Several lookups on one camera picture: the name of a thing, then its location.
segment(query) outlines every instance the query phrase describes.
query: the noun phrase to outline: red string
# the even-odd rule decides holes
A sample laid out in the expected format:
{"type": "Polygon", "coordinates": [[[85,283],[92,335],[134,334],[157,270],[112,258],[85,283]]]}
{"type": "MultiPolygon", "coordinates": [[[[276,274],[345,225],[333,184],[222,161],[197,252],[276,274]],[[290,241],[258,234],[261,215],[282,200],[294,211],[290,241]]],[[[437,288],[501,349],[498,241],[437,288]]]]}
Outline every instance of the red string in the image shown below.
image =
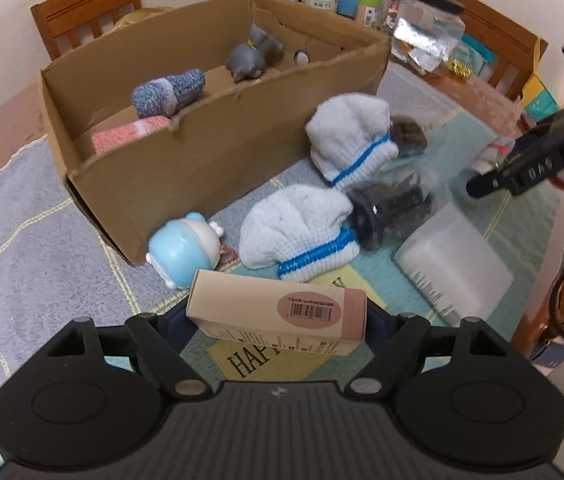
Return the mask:
{"type": "Polygon", "coordinates": [[[220,251],[220,267],[225,267],[239,258],[238,251],[230,245],[223,245],[220,251]]]}

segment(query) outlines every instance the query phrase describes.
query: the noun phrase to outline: pink knitted sock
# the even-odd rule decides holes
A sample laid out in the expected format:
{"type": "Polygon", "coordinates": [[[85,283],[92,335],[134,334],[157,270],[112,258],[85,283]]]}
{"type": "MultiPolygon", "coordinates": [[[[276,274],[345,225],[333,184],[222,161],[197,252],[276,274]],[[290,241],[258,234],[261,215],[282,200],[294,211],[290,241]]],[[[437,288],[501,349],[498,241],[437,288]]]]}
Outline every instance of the pink knitted sock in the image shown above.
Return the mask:
{"type": "Polygon", "coordinates": [[[133,142],[171,124],[171,120],[162,116],[146,117],[134,123],[124,124],[110,130],[95,132],[90,136],[95,153],[104,153],[118,146],[133,142]]]}

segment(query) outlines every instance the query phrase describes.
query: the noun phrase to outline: chair back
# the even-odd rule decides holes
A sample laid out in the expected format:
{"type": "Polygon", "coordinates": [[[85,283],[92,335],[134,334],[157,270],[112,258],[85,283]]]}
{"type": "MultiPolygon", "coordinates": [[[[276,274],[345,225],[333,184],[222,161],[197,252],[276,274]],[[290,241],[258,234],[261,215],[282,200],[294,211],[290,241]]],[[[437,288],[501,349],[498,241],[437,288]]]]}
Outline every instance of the chair back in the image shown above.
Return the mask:
{"type": "Polygon", "coordinates": [[[515,100],[534,72],[548,43],[479,0],[457,1],[464,4],[462,21],[466,25],[466,34],[500,57],[489,84],[495,88],[509,66],[518,69],[518,74],[505,91],[511,101],[515,100]]]}
{"type": "Polygon", "coordinates": [[[142,7],[140,0],[46,0],[31,7],[31,12],[50,58],[57,59],[61,56],[57,38],[66,34],[70,46],[77,48],[79,25],[88,25],[98,38],[102,35],[98,18],[108,15],[115,23],[121,18],[120,7],[129,4],[135,10],[142,7]]]}

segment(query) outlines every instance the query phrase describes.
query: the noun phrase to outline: blue knitted sock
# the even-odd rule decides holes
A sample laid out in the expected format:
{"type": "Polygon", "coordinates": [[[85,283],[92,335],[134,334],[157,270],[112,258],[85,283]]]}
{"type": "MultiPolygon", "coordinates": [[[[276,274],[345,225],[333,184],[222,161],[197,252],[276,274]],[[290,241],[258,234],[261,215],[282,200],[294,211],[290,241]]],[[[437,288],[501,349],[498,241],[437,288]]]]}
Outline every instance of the blue knitted sock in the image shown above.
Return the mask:
{"type": "Polygon", "coordinates": [[[156,115],[171,117],[199,99],[205,83],[204,73],[195,68],[139,85],[133,89],[130,100],[140,119],[156,115]]]}

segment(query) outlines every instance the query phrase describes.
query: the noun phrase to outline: white plastic container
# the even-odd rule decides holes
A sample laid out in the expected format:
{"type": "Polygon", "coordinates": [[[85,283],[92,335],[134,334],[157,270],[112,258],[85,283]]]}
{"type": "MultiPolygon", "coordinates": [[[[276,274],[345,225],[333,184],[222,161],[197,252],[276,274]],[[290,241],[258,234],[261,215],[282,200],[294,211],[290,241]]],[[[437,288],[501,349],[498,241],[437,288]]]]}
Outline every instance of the white plastic container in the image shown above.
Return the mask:
{"type": "Polygon", "coordinates": [[[513,275],[453,203],[417,229],[393,256],[444,322],[487,319],[513,275]]]}

